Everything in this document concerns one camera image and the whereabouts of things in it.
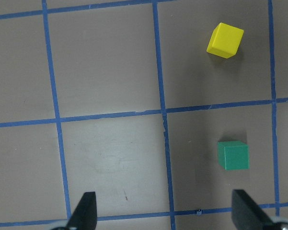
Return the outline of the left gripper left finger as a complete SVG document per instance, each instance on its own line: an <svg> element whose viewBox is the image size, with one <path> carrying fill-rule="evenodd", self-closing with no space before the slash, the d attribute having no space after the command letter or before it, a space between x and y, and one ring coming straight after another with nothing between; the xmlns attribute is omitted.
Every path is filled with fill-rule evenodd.
<svg viewBox="0 0 288 230"><path fill-rule="evenodd" d="M94 230L97 226L96 193L85 192L72 216L67 222L66 230Z"/></svg>

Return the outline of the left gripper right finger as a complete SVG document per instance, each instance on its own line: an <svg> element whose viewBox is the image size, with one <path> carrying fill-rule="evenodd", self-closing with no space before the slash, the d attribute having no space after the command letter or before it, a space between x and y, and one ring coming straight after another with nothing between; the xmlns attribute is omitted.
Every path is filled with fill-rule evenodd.
<svg viewBox="0 0 288 230"><path fill-rule="evenodd" d="M272 230L273 221L242 189L231 195L231 219L237 230Z"/></svg>

